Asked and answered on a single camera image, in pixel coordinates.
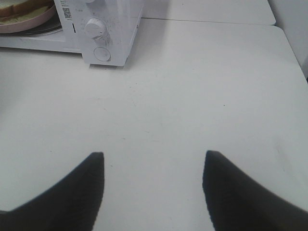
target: white tabletop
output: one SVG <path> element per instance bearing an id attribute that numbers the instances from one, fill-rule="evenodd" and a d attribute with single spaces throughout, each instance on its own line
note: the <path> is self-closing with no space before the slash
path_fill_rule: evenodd
<path id="1" fill-rule="evenodd" d="M 104 151 L 95 231 L 210 231 L 217 150 L 308 211 L 308 86 L 276 27 L 143 19 L 124 68 L 0 49 L 0 72 L 1 210 Z"/>
<path id="2" fill-rule="evenodd" d="M 274 25 L 268 0 L 144 0 L 146 18 Z"/>

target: dark object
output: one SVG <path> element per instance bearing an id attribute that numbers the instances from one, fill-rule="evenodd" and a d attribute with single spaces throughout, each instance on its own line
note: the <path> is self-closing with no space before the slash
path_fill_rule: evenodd
<path id="1" fill-rule="evenodd" d="M 206 154 L 203 189 L 216 231 L 308 230 L 308 213 L 259 185 L 219 152 Z"/>
<path id="2" fill-rule="evenodd" d="M 1 231 L 91 231 L 104 189 L 103 153 L 92 153 L 52 188 L 0 212 Z"/>

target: pink plate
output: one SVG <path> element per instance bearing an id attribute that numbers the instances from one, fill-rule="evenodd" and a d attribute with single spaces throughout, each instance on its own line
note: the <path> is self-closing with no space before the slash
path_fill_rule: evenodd
<path id="1" fill-rule="evenodd" d="M 56 12 L 56 7 L 53 5 L 50 9 L 34 18 L 19 23 L 0 25 L 0 34 L 20 32 L 35 28 L 51 19 Z"/>

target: toaster oven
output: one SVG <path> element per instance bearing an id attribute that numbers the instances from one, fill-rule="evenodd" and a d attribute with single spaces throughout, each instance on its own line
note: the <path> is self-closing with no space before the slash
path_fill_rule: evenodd
<path id="1" fill-rule="evenodd" d="M 45 23 L 24 31 L 0 31 L 0 47 L 81 53 L 88 64 L 123 66 L 142 9 L 143 0 L 54 0 Z"/>

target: oven knob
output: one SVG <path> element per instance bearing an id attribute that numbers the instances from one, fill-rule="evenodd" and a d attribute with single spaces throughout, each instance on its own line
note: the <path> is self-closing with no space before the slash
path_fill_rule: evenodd
<path id="1" fill-rule="evenodd" d="M 97 18 L 91 18 L 87 22 L 85 26 L 85 31 L 87 36 L 92 39 L 104 37 L 107 34 L 107 28 L 105 26 L 105 23 Z"/>

